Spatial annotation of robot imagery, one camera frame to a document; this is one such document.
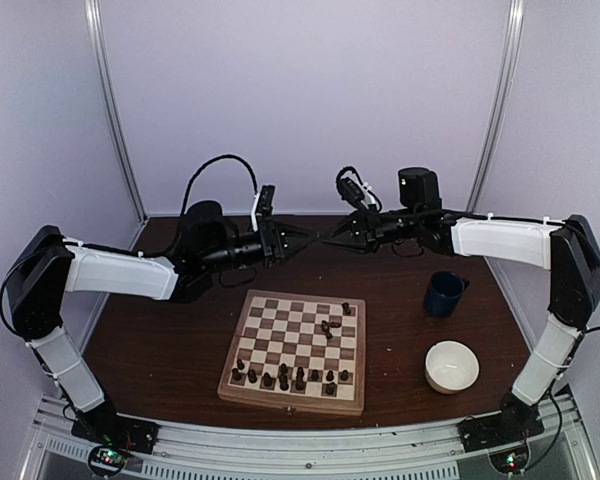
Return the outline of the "wooden chess board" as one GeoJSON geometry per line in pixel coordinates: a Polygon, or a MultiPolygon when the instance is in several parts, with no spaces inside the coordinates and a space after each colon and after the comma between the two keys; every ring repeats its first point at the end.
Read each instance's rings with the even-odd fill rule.
{"type": "Polygon", "coordinates": [[[366,381],[366,303],[362,299],[321,297],[265,290],[247,292],[219,380],[217,394],[226,401],[257,407],[279,408],[319,414],[359,416],[365,405],[366,381]],[[343,314],[348,302],[352,315],[343,314]],[[340,322],[327,340],[322,321],[340,322]],[[245,367],[242,380],[232,379],[232,370],[240,358],[245,367]],[[279,386],[279,367],[288,367],[289,389],[279,386]],[[304,391],[294,389],[297,367],[304,368],[304,391]],[[311,371],[319,380],[310,379],[311,371]],[[249,370],[258,381],[250,383],[249,370]],[[337,385],[334,396],[325,394],[329,370],[337,385]],[[343,370],[349,379],[341,381],[343,370]],[[274,379],[270,388],[262,385],[262,376],[274,379]]]}

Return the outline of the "dark king chess piece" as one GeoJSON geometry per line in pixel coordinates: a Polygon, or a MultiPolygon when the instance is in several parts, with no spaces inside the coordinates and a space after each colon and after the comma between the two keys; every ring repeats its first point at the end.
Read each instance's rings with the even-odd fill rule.
{"type": "Polygon", "coordinates": [[[294,389],[296,391],[304,391],[305,390],[305,386],[306,386],[306,383],[305,383],[305,381],[304,381],[303,378],[297,377],[294,380],[294,389]]]}

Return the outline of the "dark rook chess piece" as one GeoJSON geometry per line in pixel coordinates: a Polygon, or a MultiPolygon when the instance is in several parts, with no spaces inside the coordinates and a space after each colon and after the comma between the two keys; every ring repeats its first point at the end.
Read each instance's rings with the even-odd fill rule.
{"type": "Polygon", "coordinates": [[[334,396],[336,393],[337,385],[334,382],[330,382],[325,386],[325,394],[328,396],[334,396]]]}

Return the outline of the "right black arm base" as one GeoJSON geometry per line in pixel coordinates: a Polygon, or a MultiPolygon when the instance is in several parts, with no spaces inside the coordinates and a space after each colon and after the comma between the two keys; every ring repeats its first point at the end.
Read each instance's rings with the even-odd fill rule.
{"type": "Polygon", "coordinates": [[[529,439],[544,432],[538,405],[527,405],[511,392],[502,398],[498,412],[466,417],[457,427],[466,453],[488,450],[491,466],[510,476],[530,466],[529,439]]]}

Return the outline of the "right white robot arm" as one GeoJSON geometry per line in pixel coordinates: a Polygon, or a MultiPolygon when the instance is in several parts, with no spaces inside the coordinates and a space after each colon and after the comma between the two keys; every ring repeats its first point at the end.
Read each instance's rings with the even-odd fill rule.
{"type": "Polygon", "coordinates": [[[536,339],[510,387],[508,407],[493,419],[499,440],[515,440],[531,424],[529,408],[569,367],[600,303],[600,248],[586,217],[564,220],[479,214],[444,207],[437,174],[424,167],[398,172],[400,208],[386,210],[352,166],[335,177],[338,196],[352,209],[327,243],[360,254],[413,240],[431,253],[485,259],[528,273],[523,295],[501,287],[519,318],[536,321],[536,339]]]}

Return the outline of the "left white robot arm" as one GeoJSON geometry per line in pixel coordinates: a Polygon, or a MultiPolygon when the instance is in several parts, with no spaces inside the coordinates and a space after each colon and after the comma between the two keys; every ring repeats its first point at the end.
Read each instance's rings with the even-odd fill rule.
{"type": "Polygon", "coordinates": [[[88,244],[41,227],[5,275],[0,316],[31,349],[47,376],[103,444],[117,442],[124,424],[110,411],[104,387],[84,359],[104,303],[126,295],[190,303],[224,272],[290,260],[315,233],[257,207],[242,231],[216,201],[200,201],[177,222],[165,252],[123,251],[88,244]]]}

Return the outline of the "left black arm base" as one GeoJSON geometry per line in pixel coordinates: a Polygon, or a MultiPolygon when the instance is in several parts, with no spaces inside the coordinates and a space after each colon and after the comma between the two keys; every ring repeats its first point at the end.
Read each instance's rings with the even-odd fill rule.
{"type": "Polygon", "coordinates": [[[87,454],[87,466],[98,478],[110,479],[120,474],[135,453],[151,454],[157,441],[159,425],[153,421],[121,416],[108,395],[104,402],[84,412],[72,402],[75,416],[71,429],[74,437],[95,443],[87,454]]]}

